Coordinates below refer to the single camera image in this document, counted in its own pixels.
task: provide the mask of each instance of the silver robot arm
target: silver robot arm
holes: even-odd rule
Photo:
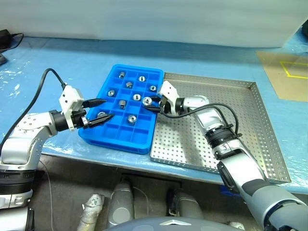
[[[168,81],[163,83],[159,93],[162,95],[160,107],[165,115],[170,112],[179,116],[209,105],[205,96],[180,98]],[[305,203],[287,190],[268,183],[262,169],[239,139],[239,134],[226,124],[217,109],[207,108],[192,115],[198,121],[213,155],[220,161],[217,168],[224,184],[231,192],[240,193],[264,230],[308,230],[308,207]]]
[[[47,69],[43,75],[46,76],[50,70],[54,72]],[[86,119],[84,108],[97,106],[105,100],[85,101],[79,90],[66,84],[63,89],[59,99],[61,112],[53,110],[25,115],[10,136],[1,143],[0,231],[33,230],[34,210],[28,208],[27,204],[32,197],[32,182],[46,139],[66,129],[73,131],[75,128],[94,127],[113,116],[105,114],[94,120]]]

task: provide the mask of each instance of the floor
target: floor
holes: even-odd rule
[[[53,229],[54,231],[76,230],[82,214],[82,204],[93,193],[105,196],[103,210],[99,215],[96,231],[106,227],[109,198],[115,185],[121,179],[128,179],[149,198],[149,216],[166,215],[166,193],[170,187],[182,186],[199,202],[204,217],[221,223],[237,221],[247,231],[259,231],[245,203],[240,197],[220,193],[219,186],[166,176],[141,173],[122,168],[73,161],[43,155],[41,161],[48,168],[51,179]],[[35,210],[37,231],[51,230],[51,206],[49,184],[46,174],[38,175],[33,185],[34,195],[30,206]],[[139,191],[134,192],[135,217],[146,216],[146,199]]]

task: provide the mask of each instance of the white wall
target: white wall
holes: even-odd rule
[[[26,36],[279,47],[308,0],[0,0],[0,29]]]

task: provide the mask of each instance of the metal nut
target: metal nut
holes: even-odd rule
[[[99,118],[99,117],[104,116],[105,114],[106,114],[106,112],[99,112],[96,117]]]
[[[126,101],[125,100],[120,100],[119,101],[119,106],[120,106],[121,109],[124,109],[125,106],[126,106]]]
[[[139,94],[134,94],[134,95],[133,95],[133,100],[135,100],[135,101],[141,100],[141,95],[139,95]]]
[[[151,91],[156,91],[156,86],[154,86],[154,85],[150,86],[150,90]]]
[[[129,123],[131,123],[131,124],[135,124],[136,123],[136,121],[137,121],[137,118],[136,118],[136,116],[134,116],[134,115],[129,115],[128,117],[127,117],[127,120],[128,120],[128,122]]]
[[[142,103],[144,106],[150,106],[152,104],[152,99],[150,97],[144,97]]]
[[[139,80],[140,82],[144,82],[144,81],[145,81],[145,77],[144,77],[144,76],[139,76],[138,80]]]
[[[121,71],[120,74],[119,74],[119,78],[124,78],[124,76],[125,76],[125,72]]]
[[[115,94],[115,90],[108,91],[108,96],[112,97]]]
[[[133,83],[132,82],[127,82],[126,83],[126,88],[132,88],[133,87]]]

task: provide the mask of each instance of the yellow tape line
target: yellow tape line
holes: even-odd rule
[[[308,64],[306,63],[294,63],[294,62],[286,62],[286,61],[280,61],[281,66],[283,67],[285,73],[287,74],[288,77],[292,77],[292,78],[306,78],[308,79],[307,76],[293,76],[289,73],[289,71],[287,70],[287,68],[285,67],[284,64],[297,64],[297,65],[306,65],[308,66]]]

